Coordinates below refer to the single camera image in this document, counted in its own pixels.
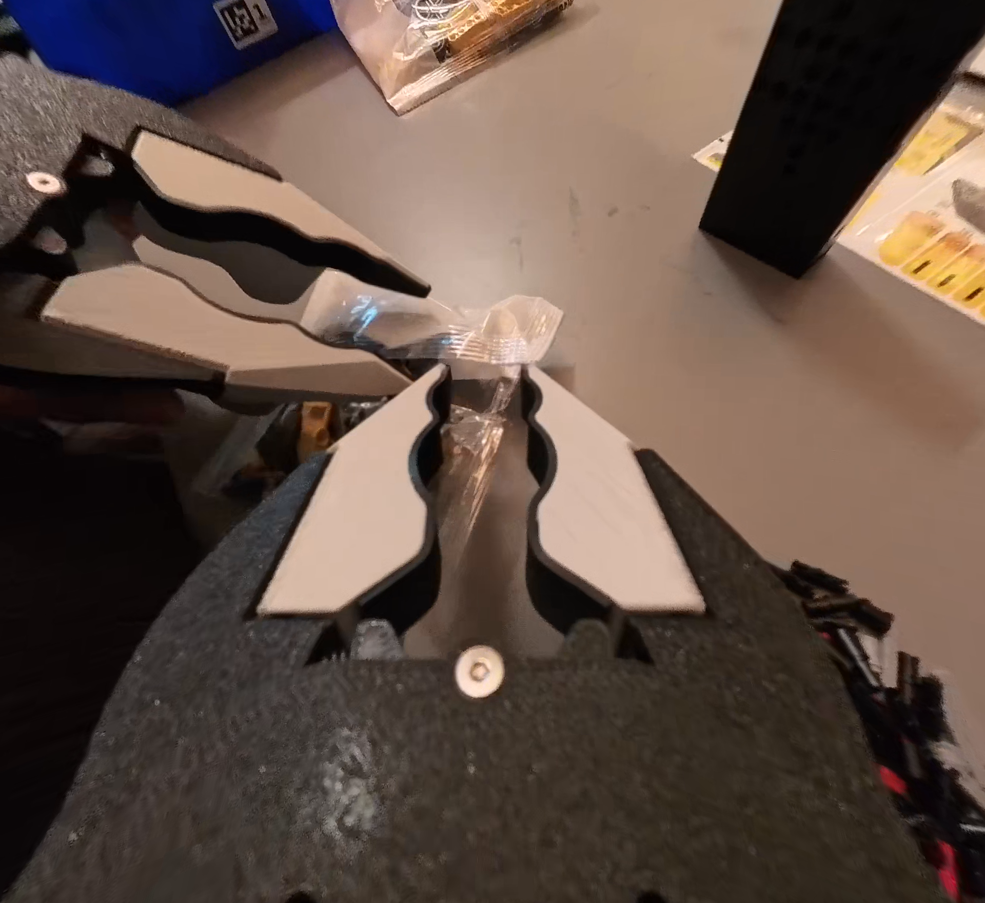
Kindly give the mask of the pile of black red pins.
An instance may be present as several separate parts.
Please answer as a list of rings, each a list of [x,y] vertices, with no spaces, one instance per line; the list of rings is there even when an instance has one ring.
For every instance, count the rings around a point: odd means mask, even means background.
[[[893,640],[894,616],[801,561],[772,573],[798,597],[861,721],[884,786],[949,901],[984,900],[983,764],[954,688]]]

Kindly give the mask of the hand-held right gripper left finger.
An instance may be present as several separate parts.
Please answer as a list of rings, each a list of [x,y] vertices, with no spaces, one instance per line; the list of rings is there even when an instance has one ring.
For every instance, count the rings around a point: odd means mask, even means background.
[[[403,637],[435,605],[441,560],[429,486],[442,465],[451,375],[437,363],[338,441],[258,595],[263,619],[363,621]]]

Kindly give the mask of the small clear parts bag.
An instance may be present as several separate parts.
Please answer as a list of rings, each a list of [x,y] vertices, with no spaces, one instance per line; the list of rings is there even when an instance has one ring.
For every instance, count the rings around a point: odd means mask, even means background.
[[[400,368],[435,361],[449,367],[463,403],[453,397],[441,429],[437,521],[442,567],[454,575],[486,500],[520,369],[548,353],[562,311],[544,298],[524,295],[486,309],[454,308],[334,271],[321,273],[289,304],[255,302],[238,286],[234,290],[230,298],[239,314],[287,322],[319,342],[368,351]],[[227,432],[190,485],[192,504],[202,509],[213,538],[307,459],[334,452],[383,403],[347,398],[326,411],[314,402],[294,402],[261,417],[226,411]]]

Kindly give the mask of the black perforated block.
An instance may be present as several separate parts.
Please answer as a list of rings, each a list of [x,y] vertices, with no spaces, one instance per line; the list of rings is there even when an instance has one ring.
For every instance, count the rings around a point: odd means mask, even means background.
[[[699,230],[800,278],[983,34],[984,0],[782,0]]]

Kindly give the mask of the yellow sticker sheet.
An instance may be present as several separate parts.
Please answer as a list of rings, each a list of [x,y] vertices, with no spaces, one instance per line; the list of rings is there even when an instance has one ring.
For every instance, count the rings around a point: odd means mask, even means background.
[[[756,78],[699,228],[799,279],[838,245],[983,323],[983,65],[930,104],[885,66]]]

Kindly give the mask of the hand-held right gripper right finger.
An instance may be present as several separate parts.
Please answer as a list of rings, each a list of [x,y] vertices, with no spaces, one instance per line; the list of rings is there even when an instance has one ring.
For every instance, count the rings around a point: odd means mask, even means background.
[[[619,650],[635,617],[704,617],[706,602],[643,467],[641,450],[544,370],[522,373],[526,587],[563,635],[600,623]]]

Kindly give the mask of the clear bag of yellow beams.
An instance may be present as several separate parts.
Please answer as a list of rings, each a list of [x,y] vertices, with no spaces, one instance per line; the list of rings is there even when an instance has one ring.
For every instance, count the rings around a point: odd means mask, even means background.
[[[404,116],[551,26],[575,0],[328,0],[390,109]]]

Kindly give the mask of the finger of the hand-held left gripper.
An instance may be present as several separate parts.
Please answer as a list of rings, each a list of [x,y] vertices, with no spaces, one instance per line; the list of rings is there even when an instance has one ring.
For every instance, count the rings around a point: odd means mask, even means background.
[[[431,285],[296,186],[157,133],[130,151],[155,225],[194,244],[244,243],[308,269],[427,297]]]
[[[68,277],[41,308],[41,321],[221,376],[231,397],[394,397],[412,386],[370,352],[232,314],[140,264]]]

